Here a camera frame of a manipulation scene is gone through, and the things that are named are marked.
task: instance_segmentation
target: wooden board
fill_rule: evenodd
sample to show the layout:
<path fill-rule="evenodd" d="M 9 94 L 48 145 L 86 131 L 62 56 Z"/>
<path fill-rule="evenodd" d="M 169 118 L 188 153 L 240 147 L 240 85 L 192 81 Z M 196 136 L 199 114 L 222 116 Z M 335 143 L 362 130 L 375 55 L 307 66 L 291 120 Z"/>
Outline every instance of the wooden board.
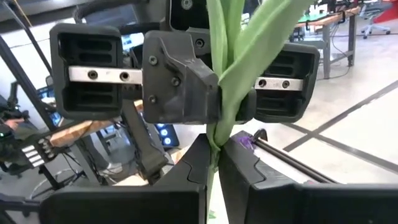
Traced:
<path fill-rule="evenodd" d="M 142 111 L 142 100 L 135 101 L 134 104 L 138 111 Z M 62 147 L 111 125 L 111 121 L 84 121 L 78 125 L 53 134 L 50 138 L 50 142 L 52 146 Z"/>
<path fill-rule="evenodd" d="M 361 11 L 361 8 L 359 6 L 356 7 L 356 8 L 353 8 L 353 9 L 345 10 L 347 17 L 352 16 L 352 15 L 357 15 L 360 11 Z M 337 15 L 329 16 L 329 17 L 321 19 L 319 21 L 309 22 L 308 25 L 309 26 L 329 25 L 329 24 L 332 24 L 334 22 L 338 22 L 338 21 L 342 20 L 342 18 L 343 18 L 343 14 L 342 13 L 338 13 Z M 296 24 L 296 27 L 305 27 L 305 22 L 301 22 L 301 23 Z"/>

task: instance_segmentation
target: metal rod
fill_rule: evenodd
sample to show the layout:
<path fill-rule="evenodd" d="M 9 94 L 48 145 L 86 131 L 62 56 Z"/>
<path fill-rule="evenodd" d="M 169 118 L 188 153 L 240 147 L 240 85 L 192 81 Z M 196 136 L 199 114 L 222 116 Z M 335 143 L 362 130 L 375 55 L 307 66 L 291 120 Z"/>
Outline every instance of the metal rod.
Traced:
<path fill-rule="evenodd" d="M 32 42 L 33 47 L 36 49 L 40 59 L 42 59 L 46 69 L 49 71 L 49 74 L 52 76 L 52 68 L 49 64 L 49 61 L 45 58 L 42 49 L 39 47 L 35 37 L 33 36 L 32 32 L 30 31 L 29 25 L 26 21 L 26 18 L 23 15 L 21 15 L 21 12 L 18 9 L 14 9 L 14 7 L 15 7 L 14 5 L 12 5 L 13 7 L 10 6 L 10 4 L 12 4 L 12 2 L 3 1 L 2 4 L 4 5 L 5 8 L 7 8 L 11 12 L 12 16 L 17 21 L 19 26 L 21 26 L 23 28 L 26 35 Z"/>
<path fill-rule="evenodd" d="M 312 169 L 311 167 L 294 159 L 293 157 L 290 157 L 286 153 L 273 148 L 272 146 L 268 145 L 268 143 L 266 141 L 262 140 L 261 138 L 256 139 L 255 144 L 258 145 L 261 149 L 272 154 L 276 158 L 284 161 L 288 165 L 292 166 L 293 168 L 297 169 L 298 171 L 302 172 L 303 174 L 309 176 L 310 178 L 312 178 L 313 180 L 315 180 L 319 183 L 338 184 L 337 181 L 319 173 L 318 171 Z"/>

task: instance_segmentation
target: black bracket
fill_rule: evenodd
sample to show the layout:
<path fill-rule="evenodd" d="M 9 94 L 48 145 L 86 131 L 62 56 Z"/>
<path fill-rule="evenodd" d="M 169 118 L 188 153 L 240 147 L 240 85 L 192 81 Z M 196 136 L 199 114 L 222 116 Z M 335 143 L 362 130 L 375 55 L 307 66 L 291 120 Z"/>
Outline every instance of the black bracket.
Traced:
<path fill-rule="evenodd" d="M 346 22 L 346 11 L 341 11 L 341 14 L 343 15 L 343 18 L 337 22 L 337 24 L 342 24 Z"/>

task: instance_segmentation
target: office chair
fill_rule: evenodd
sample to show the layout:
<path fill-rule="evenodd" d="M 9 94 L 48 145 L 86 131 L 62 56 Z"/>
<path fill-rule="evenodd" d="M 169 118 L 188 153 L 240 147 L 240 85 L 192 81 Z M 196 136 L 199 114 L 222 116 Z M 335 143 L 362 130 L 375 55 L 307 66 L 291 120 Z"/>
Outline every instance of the office chair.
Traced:
<path fill-rule="evenodd" d="M 384 11 L 392 8 L 392 3 L 391 2 L 383 2 L 383 1 L 378 1 L 378 2 L 369 2 L 367 3 L 366 1 L 364 2 L 364 5 L 362 7 L 361 13 L 359 14 L 360 17 L 367 19 L 369 21 L 369 24 L 366 25 L 361 29 L 361 33 L 363 33 L 363 38 L 367 39 L 369 34 L 372 34 L 372 31 L 374 29 L 377 30 L 382 30 L 386 32 L 386 34 L 390 34 L 390 28 L 385 27 L 385 26 L 379 26 L 374 23 L 374 20 L 380 16 Z"/>

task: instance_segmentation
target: blue light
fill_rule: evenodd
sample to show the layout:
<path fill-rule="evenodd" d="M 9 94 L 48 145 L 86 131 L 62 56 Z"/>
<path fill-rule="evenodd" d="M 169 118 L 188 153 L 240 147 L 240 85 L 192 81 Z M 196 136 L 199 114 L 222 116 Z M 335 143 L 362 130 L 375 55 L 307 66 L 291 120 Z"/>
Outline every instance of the blue light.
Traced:
<path fill-rule="evenodd" d="M 160 131 L 160 134 L 161 134 L 162 136 L 167 136 L 168 132 L 167 132 L 166 129 L 163 129 L 163 130 Z"/>
<path fill-rule="evenodd" d="M 163 142 L 164 142 L 165 145 L 169 145 L 169 144 L 171 144 L 172 140 L 170 138 L 165 138 L 163 140 Z"/>

